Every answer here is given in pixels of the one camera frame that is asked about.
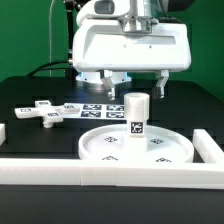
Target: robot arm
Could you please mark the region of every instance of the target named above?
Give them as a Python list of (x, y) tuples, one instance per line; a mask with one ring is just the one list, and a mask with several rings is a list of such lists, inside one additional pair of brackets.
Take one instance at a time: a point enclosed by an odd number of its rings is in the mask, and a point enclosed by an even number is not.
[(99, 72), (110, 89), (113, 72), (156, 72), (157, 95), (163, 97), (169, 72), (187, 69), (191, 56), (186, 26), (159, 23), (155, 10), (155, 0), (89, 1), (77, 16), (74, 68)]

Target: black table surface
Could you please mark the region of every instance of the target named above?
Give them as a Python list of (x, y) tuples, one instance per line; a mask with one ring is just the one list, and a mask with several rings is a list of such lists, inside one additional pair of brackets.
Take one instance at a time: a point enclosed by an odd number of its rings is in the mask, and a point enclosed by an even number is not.
[[(65, 119), (45, 129), (41, 118), (17, 119), (14, 109), (36, 100), (64, 103), (123, 104), (127, 92), (151, 93), (155, 83), (134, 80), (115, 101), (106, 92), (76, 87), (64, 78), (11, 77), (0, 83), (0, 123), (6, 125), (1, 158), (78, 159), (78, 140), (112, 120)], [(168, 81), (166, 97), (151, 99), (148, 124), (174, 130), (192, 140), (206, 129), (224, 148), (224, 103), (197, 84)], [(201, 162), (195, 155), (195, 162)], [(222, 223), (220, 190), (106, 186), (0, 186), (0, 223)]]

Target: white plate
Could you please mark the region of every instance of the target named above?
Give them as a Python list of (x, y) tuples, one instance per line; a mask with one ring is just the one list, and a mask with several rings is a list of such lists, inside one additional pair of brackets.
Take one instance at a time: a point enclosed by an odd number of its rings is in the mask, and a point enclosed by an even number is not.
[(86, 132), (79, 140), (79, 156), (91, 160), (149, 162), (192, 162), (194, 147), (184, 136), (155, 126), (145, 127), (147, 150), (137, 143), (135, 150), (125, 149), (125, 124), (103, 126)]

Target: white cylinder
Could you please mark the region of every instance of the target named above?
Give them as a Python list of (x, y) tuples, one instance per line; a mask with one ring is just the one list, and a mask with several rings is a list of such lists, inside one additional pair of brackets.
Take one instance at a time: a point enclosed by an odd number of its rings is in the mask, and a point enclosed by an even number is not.
[(149, 99), (146, 93), (128, 93), (124, 96), (124, 117), (127, 121), (144, 122), (149, 119)]

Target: green screen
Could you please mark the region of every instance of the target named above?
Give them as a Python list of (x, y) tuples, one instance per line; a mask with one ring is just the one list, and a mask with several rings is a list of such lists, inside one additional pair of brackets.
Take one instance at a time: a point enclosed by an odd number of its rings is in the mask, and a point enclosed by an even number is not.
[[(23, 76), (48, 63), (49, 11), (51, 0), (0, 2), (0, 81)], [(183, 12), (169, 13), (188, 27), (192, 65), (190, 69), (171, 74), (170, 80), (196, 82), (224, 101), (224, 1), (196, 0)], [(55, 0), (52, 13), (52, 60), (67, 59), (67, 21), (62, 0)], [(63, 76), (54, 71), (52, 76)], [(153, 75), (134, 75), (153, 78)]]

